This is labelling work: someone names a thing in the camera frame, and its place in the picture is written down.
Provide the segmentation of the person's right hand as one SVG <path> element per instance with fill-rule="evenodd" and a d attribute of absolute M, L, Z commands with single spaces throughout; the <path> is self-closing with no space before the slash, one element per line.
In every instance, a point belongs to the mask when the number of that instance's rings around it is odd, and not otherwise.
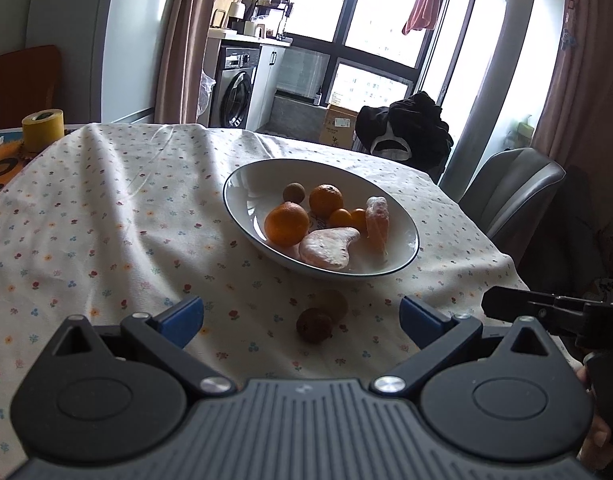
<path fill-rule="evenodd" d="M 582 465 L 591 471 L 602 470 L 613 460 L 611 430 L 598 414 L 593 417 L 578 458 Z"/>

